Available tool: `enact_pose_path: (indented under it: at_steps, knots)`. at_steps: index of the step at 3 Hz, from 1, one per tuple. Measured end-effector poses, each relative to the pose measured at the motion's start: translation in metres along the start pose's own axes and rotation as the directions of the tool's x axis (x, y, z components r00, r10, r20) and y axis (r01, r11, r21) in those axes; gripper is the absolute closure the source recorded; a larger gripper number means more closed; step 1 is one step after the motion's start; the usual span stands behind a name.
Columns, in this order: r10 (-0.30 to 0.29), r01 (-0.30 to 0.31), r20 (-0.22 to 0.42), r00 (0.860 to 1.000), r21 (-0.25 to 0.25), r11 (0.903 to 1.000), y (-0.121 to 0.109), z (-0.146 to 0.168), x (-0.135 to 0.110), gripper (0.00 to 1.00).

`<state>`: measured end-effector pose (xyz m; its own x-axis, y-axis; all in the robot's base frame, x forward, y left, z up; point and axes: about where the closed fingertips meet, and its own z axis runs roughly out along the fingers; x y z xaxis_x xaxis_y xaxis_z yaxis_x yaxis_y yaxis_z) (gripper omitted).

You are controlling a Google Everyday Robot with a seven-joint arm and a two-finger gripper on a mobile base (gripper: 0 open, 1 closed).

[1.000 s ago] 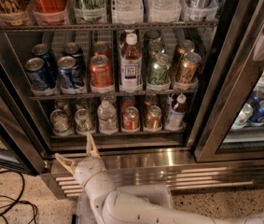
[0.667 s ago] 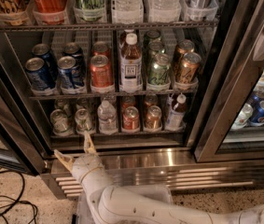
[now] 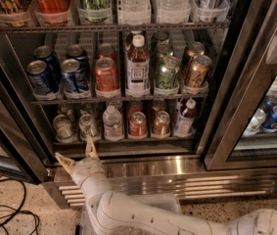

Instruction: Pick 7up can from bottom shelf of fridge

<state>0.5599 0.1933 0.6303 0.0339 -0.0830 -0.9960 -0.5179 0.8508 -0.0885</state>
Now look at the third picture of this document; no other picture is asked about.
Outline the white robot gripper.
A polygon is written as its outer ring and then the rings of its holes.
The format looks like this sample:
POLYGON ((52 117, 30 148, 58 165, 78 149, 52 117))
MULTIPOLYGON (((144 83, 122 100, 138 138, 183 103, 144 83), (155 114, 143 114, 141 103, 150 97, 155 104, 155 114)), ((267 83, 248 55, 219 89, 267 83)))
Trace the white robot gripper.
POLYGON ((111 183, 107 178, 101 161, 99 160, 96 147, 91 136, 87 136, 86 159, 75 162, 60 153, 55 157, 64 170, 71 174, 73 182, 81 189, 86 200, 101 198, 111 189, 111 183))

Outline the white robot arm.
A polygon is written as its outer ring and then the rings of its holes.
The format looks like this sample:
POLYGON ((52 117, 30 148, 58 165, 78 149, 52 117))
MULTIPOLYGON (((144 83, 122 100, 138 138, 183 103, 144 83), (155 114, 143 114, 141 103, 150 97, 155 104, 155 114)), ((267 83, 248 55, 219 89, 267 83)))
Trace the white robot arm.
POLYGON ((90 223, 97 235, 111 235, 122 226, 154 235, 277 235, 277 211, 259 209, 235 220, 217 223, 144 204, 113 189, 91 138, 79 162, 55 157, 82 191, 90 223))

